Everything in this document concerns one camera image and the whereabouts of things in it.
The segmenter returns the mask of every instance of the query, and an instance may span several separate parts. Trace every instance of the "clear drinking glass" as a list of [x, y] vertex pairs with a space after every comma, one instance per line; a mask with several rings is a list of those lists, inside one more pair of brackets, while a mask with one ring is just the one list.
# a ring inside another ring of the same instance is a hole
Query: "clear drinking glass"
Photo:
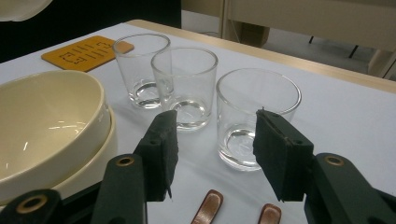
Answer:
[[218, 57], [207, 49], [169, 48], [151, 61], [163, 111], [177, 111], [177, 129], [195, 131], [209, 122]]
[[158, 34], [128, 35], [114, 43], [113, 50], [133, 105], [146, 109], [161, 105], [150, 63], [156, 53], [170, 44], [168, 37]]
[[264, 108], [291, 121], [302, 100], [300, 89], [280, 74], [243, 68], [221, 77], [216, 91], [220, 157], [237, 170], [260, 170], [253, 155], [256, 112]]

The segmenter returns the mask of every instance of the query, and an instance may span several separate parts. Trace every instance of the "wooden table edge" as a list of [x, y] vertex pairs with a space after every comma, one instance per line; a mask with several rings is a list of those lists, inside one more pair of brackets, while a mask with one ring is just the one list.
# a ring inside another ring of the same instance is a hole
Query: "wooden table edge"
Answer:
[[270, 50], [259, 49], [248, 45], [243, 45], [232, 41], [216, 38], [213, 36], [201, 35], [191, 31], [181, 30], [175, 27], [161, 25], [150, 21], [133, 20], [127, 21], [126, 24], [149, 29], [163, 34], [175, 35], [193, 41], [203, 42], [209, 45], [213, 45], [214, 47], [229, 49], [257, 58], [262, 58], [264, 60], [268, 60], [274, 63], [281, 63], [292, 66], [315, 74], [342, 79], [344, 81], [356, 83], [365, 87], [396, 93], [395, 81], [390, 81], [379, 77], [371, 77], [362, 73], [352, 72], [346, 69], [337, 68], [322, 63], [315, 63], [289, 55], [276, 53]]

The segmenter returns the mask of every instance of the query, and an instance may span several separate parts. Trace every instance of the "glass base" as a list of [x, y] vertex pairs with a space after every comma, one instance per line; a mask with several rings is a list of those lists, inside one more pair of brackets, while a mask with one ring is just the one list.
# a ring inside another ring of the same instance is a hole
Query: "glass base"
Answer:
[[170, 109], [177, 111], [177, 130], [182, 132], [196, 131], [206, 126], [209, 114], [206, 105], [199, 100], [178, 99]]
[[137, 107], [152, 109], [161, 106], [155, 82], [147, 82], [139, 86], [134, 95], [137, 97], [131, 96], [130, 98]]
[[255, 133], [243, 125], [233, 126], [222, 139], [224, 146], [219, 149], [221, 159], [236, 170], [260, 170], [253, 154], [254, 136]]

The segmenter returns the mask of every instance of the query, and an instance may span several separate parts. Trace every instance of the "stacked bowls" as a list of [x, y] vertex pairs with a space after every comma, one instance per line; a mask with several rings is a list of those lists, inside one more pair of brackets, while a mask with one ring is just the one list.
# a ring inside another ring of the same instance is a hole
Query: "stacked bowls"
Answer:
[[101, 83], [86, 73], [51, 71], [1, 85], [0, 205], [33, 189], [67, 197], [100, 181], [117, 153], [115, 125]]

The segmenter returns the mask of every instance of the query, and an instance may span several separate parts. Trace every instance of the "glass rim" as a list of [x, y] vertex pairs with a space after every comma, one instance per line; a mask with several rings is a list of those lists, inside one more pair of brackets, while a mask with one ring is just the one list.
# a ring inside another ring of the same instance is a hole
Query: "glass rim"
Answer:
[[[120, 52], [119, 50], [117, 50], [116, 46], [117, 46], [120, 42], [124, 41], [124, 40], [127, 39], [127, 38], [135, 37], [135, 36], [141, 36], [141, 35], [153, 35], [153, 36], [161, 37], [161, 38], [163, 38], [163, 39], [166, 41], [166, 45], [165, 45], [163, 48], [161, 48], [161, 49], [158, 49], [158, 50], [155, 50], [155, 51], [152, 51], [152, 52], [148, 52], [148, 53], [142, 53], [142, 54], [123, 53], [123, 52]], [[170, 45], [171, 45], [171, 40], [170, 40], [169, 37], [166, 36], [166, 35], [156, 34], [156, 33], [140, 33], [140, 34], [126, 35], [126, 36], [123, 36], [123, 37], [117, 39], [117, 40], [114, 42], [114, 44], [111, 46], [111, 48], [113, 49], [114, 53], [115, 53], [118, 57], [130, 58], [130, 57], [142, 57], [142, 56], [147, 56], [147, 55], [150, 55], [150, 54], [156, 54], [156, 53], [158, 53], [158, 52], [161, 52], [161, 51], [167, 49]]]
[[299, 88], [290, 78], [285, 77], [285, 76], [283, 76], [283, 75], [281, 75], [281, 74], [279, 74], [279, 73], [277, 73], [277, 72], [273, 72], [273, 71], [266, 70], [266, 69], [261, 69], [261, 68], [239, 68], [239, 69], [235, 69], [235, 70], [233, 70], [233, 71], [231, 71], [231, 72], [226, 73], [226, 74], [223, 75], [223, 76], [218, 80], [218, 82], [216, 83], [216, 93], [217, 93], [218, 97], [220, 98], [220, 100], [221, 100], [222, 102], [224, 102], [226, 105], [229, 105], [230, 107], [232, 107], [232, 108], [234, 108], [234, 109], [236, 109], [236, 110], [242, 111], [242, 112], [244, 112], [244, 113], [246, 113], [246, 114], [250, 114], [250, 115], [255, 115], [255, 114], [256, 114], [256, 111], [249, 111], [249, 110], [246, 110], [246, 109], [244, 109], [244, 108], [241, 108], [241, 107], [239, 107], [239, 106], [237, 106], [237, 105], [231, 103], [229, 100], [227, 100], [227, 98], [225, 98], [225, 96], [221, 93], [221, 91], [220, 91], [220, 89], [219, 89], [219, 86], [221, 85], [222, 80], [223, 80], [224, 78], [226, 78], [228, 75], [230, 75], [230, 74], [232, 74], [232, 73], [235, 73], [235, 72], [237, 72], [237, 71], [240, 71], [240, 70], [258, 70], [258, 71], [267, 72], [267, 73], [270, 73], [270, 74], [272, 74], [272, 75], [285, 78], [289, 83], [292, 84], [292, 86], [295, 88], [295, 90], [297, 91], [297, 94], [298, 94], [297, 101], [295, 102], [295, 104], [294, 104], [292, 107], [290, 107], [290, 108], [288, 108], [288, 109], [286, 109], [286, 110], [272, 111], [272, 112], [274, 112], [274, 113], [276, 113], [276, 114], [278, 114], [278, 115], [286, 115], [286, 114], [289, 114], [290, 112], [292, 112], [293, 110], [295, 110], [295, 109], [299, 106], [299, 104], [301, 103], [301, 101], [302, 101], [302, 93], [301, 93], [301, 90], [300, 90], [300, 88]]
[[[155, 66], [154, 61], [161, 54], [163, 54], [165, 52], [168, 52], [168, 51], [172, 51], [172, 50], [178, 50], [178, 49], [198, 49], [200, 51], [204, 51], [204, 52], [208, 53], [209, 55], [211, 55], [215, 61], [212, 64], [212, 66], [210, 66], [208, 69], [206, 69], [206, 70], [204, 70], [202, 72], [194, 73], [194, 74], [190, 74], [190, 75], [175, 75], [175, 74], [165, 73], [164, 71], [160, 70], [157, 66]], [[168, 48], [168, 49], [162, 50], [161, 52], [156, 53], [151, 59], [151, 67], [152, 67], [152, 69], [154, 71], [156, 71], [157, 73], [161, 73], [161, 74], [163, 74], [165, 76], [168, 76], [168, 77], [195, 77], [195, 76], [204, 75], [204, 74], [208, 73], [209, 71], [212, 71], [212, 70], [216, 69], [218, 64], [219, 64], [219, 58], [214, 52], [212, 52], [209, 49], [204, 49], [204, 48], [200, 48], [200, 47], [192, 47], [192, 46], [178, 46], [178, 47]]]

